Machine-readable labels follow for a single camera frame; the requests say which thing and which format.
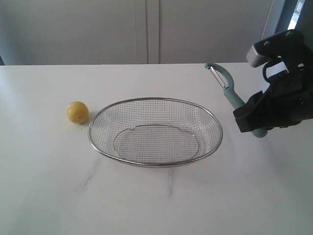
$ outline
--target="robotic hand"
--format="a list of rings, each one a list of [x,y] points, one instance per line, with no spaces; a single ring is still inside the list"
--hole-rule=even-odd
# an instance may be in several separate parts
[[[206,64],[235,108],[233,114],[241,132],[263,137],[274,127],[288,127],[313,118],[313,52],[297,30],[287,30],[254,44],[247,54],[253,67],[266,63],[263,77],[268,89],[244,103],[234,91],[231,75],[221,66]],[[267,77],[267,68],[283,62],[287,70]],[[226,78],[228,85],[216,73]]]

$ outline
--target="metal strainer basket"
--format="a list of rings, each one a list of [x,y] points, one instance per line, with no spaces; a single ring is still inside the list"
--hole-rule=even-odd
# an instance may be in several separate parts
[[[121,101],[101,110],[89,140],[101,154],[123,163],[173,167],[212,154],[223,130],[207,109],[168,98]]]

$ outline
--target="yellow lemon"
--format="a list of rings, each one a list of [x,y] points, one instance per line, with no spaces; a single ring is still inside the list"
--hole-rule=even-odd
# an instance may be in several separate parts
[[[89,118],[89,110],[83,102],[75,101],[67,108],[68,119],[77,124],[81,124]]]

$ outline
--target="wire mesh basket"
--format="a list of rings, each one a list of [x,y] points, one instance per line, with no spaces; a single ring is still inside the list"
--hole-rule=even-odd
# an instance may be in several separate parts
[[[121,101],[101,110],[89,125],[89,140],[101,154],[123,163],[173,167],[212,154],[222,126],[207,109],[168,98]]]

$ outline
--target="cabinet door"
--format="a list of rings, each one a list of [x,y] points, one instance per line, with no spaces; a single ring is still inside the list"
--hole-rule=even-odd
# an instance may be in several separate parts
[[[273,3],[273,0],[157,1],[161,63],[246,61],[251,45],[262,38]]]
[[[25,64],[147,63],[145,0],[0,0]]]

